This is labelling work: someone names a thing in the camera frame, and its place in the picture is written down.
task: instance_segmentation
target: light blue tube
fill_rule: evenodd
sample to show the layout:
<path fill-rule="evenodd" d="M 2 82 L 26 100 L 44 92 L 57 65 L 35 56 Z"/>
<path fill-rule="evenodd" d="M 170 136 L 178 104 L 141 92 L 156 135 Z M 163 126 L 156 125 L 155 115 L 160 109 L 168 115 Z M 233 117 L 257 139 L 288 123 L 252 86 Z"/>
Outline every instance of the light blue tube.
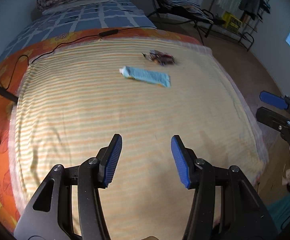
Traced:
<path fill-rule="evenodd" d="M 168 88 L 171 87 L 169 75 L 166 73 L 128 66 L 121 68 L 119 71 L 125 78 L 136 79 L 151 84 L 159 84 Z"/>

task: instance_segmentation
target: dark gray garment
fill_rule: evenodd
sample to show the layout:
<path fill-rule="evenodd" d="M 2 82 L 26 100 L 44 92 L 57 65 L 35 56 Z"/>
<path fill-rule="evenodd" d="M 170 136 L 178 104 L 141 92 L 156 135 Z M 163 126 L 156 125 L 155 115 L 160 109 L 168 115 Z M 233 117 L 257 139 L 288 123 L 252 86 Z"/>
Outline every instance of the dark gray garment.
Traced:
<path fill-rule="evenodd" d="M 257 15 L 260 5 L 260 0 L 241 0 L 239 9 L 248 12 L 249 15 Z"/>

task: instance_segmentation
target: striped pillow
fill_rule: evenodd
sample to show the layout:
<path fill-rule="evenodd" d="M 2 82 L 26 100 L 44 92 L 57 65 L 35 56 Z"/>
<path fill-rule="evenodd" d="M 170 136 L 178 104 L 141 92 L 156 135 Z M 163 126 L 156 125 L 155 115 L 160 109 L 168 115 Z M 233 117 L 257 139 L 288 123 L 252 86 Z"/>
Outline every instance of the striped pillow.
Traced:
<path fill-rule="evenodd" d="M 212 20 L 210 20 L 201 10 L 200 5 L 188 0 L 163 0 L 165 2 L 165 6 L 168 9 L 171 9 L 175 6 L 180 6 L 185 8 L 187 11 L 189 11 L 192 14 L 195 14 L 199 18 L 206 19 L 210 21 L 210 23 L 213 23 Z"/>

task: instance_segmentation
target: ribbed blue rubber pad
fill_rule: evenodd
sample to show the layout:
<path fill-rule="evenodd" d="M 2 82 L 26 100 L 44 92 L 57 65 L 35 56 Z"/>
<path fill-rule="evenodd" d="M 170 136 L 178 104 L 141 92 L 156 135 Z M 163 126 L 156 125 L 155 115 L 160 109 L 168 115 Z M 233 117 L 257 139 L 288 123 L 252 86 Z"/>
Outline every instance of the ribbed blue rubber pad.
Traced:
<path fill-rule="evenodd" d="M 103 179 L 103 183 L 106 187 L 113 180 L 117 162 L 122 151 L 122 143 L 123 143 L 122 136 L 119 136 L 119 139 L 117 140 L 112 152 L 110 153 L 110 157 L 106 163 Z"/>
<path fill-rule="evenodd" d="M 181 182 L 186 188 L 189 188 L 189 167 L 174 136 L 171 140 L 171 149 Z"/>
<path fill-rule="evenodd" d="M 263 91 L 260 93 L 259 98 L 262 102 L 275 106 L 278 109 L 283 110 L 288 108 L 288 104 L 285 102 L 283 98 L 278 97 L 272 93 Z"/>

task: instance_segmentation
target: yellow crate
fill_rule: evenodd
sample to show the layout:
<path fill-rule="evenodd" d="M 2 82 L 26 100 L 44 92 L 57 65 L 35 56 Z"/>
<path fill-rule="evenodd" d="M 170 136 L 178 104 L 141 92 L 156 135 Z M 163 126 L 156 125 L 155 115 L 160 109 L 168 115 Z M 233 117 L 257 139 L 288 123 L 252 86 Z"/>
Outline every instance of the yellow crate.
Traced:
<path fill-rule="evenodd" d="M 237 33 L 242 22 L 236 18 L 234 15 L 232 15 L 229 12 L 224 12 L 223 14 L 223 20 L 225 21 L 224 23 L 224 28 L 228 29 L 229 31 L 233 33 Z"/>

